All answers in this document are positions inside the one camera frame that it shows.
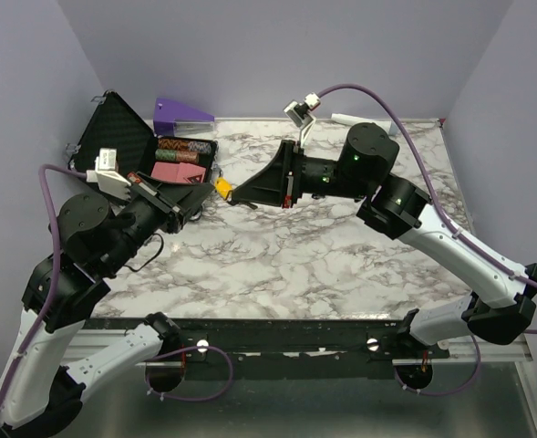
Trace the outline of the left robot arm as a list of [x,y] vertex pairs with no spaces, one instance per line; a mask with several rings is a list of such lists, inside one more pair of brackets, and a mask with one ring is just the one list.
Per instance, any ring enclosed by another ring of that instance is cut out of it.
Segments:
[[0,437],[51,437],[87,400],[136,364],[169,360],[179,328],[152,313],[123,340],[64,364],[72,339],[109,292],[108,280],[155,234],[178,233],[212,193],[208,182],[166,183],[142,173],[122,181],[127,205],[114,212],[100,193],[81,193],[49,210],[52,254],[22,298],[20,327],[0,379]]

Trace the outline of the yellow plastic key tag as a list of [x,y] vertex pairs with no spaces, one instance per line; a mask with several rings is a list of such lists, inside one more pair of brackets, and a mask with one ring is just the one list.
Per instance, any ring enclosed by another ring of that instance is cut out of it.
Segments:
[[232,193],[232,185],[223,177],[218,177],[214,182],[216,192],[223,200],[229,200]]

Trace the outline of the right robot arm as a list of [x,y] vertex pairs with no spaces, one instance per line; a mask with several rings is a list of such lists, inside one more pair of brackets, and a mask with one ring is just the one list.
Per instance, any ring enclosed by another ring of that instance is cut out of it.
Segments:
[[402,355],[414,358],[467,335],[512,343],[532,323],[537,264],[512,262],[440,216],[428,193],[392,173],[398,153],[398,144],[368,122],[349,129],[335,161],[282,141],[269,164],[232,191],[231,201],[290,208],[305,193],[352,199],[361,204],[356,215],[365,225],[426,254],[470,287],[456,302],[409,311],[395,337]]

